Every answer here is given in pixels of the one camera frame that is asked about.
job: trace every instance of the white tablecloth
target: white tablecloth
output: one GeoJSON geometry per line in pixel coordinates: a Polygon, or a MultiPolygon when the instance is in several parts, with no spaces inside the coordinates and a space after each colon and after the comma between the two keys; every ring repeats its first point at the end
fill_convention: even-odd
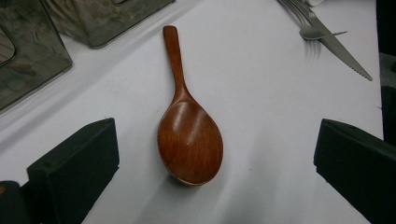
{"type": "Polygon", "coordinates": [[[372,75],[347,67],[276,1],[179,0],[102,49],[63,36],[74,65],[0,115],[0,179],[25,169],[86,124],[114,118],[120,169],[84,224],[366,223],[316,173],[322,119],[382,138],[375,0],[313,10],[372,75]],[[159,121],[174,93],[162,28],[179,33],[192,96],[218,124],[223,164],[188,188],[164,168],[159,121]]]}

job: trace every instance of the silverware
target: silverware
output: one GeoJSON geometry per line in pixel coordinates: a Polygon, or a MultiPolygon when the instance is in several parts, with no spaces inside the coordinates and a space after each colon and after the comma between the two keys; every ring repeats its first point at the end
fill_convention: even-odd
{"type": "Polygon", "coordinates": [[[288,0],[277,0],[277,1],[281,3],[283,7],[285,7],[289,12],[292,12],[295,15],[295,17],[298,19],[298,21],[301,24],[300,36],[303,39],[318,40],[329,35],[341,35],[347,32],[344,31],[334,34],[325,34],[321,30],[308,25],[304,17],[300,14],[300,11],[291,2],[289,2],[288,0]]]}
{"type": "MultiPolygon", "coordinates": [[[[306,17],[311,25],[324,34],[331,34],[325,25],[318,19],[317,15],[307,6],[306,4],[298,0],[290,0],[306,17]]],[[[355,70],[357,73],[372,81],[373,78],[364,70],[364,68],[356,61],[356,59],[347,51],[347,49],[338,41],[335,36],[327,36],[319,40],[329,51],[331,51],[337,58],[343,63],[348,65],[350,68],[355,70]]]]}

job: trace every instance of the wooden rice paddle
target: wooden rice paddle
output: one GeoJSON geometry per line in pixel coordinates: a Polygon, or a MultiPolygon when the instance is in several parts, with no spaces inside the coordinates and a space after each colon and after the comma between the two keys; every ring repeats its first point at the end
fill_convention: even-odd
{"type": "Polygon", "coordinates": [[[163,37],[176,89],[158,130],[160,155],[177,180],[191,186],[203,185],[215,177],[221,166],[221,134],[215,121],[187,90],[177,28],[163,27],[163,37]]]}

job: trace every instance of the plastic container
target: plastic container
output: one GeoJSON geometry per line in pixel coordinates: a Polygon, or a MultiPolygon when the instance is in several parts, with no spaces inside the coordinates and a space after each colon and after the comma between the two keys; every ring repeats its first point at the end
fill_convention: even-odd
{"type": "Polygon", "coordinates": [[[72,65],[40,0],[0,0],[0,110],[72,65]]]}
{"type": "Polygon", "coordinates": [[[58,31],[100,48],[175,0],[46,0],[58,31]]]}

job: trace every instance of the knife blade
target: knife blade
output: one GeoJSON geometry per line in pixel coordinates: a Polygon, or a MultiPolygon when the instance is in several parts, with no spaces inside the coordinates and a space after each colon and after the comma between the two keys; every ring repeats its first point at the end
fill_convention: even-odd
{"type": "MultiPolygon", "coordinates": [[[[332,32],[327,29],[327,27],[318,19],[315,13],[303,2],[298,0],[290,0],[306,17],[306,19],[311,23],[311,25],[324,34],[331,34],[332,32]]],[[[372,81],[373,78],[364,70],[364,68],[356,61],[356,59],[347,51],[347,49],[341,44],[341,42],[333,35],[323,37],[319,40],[329,51],[331,51],[338,59],[343,63],[352,68],[355,72],[361,76],[372,81]]]]}

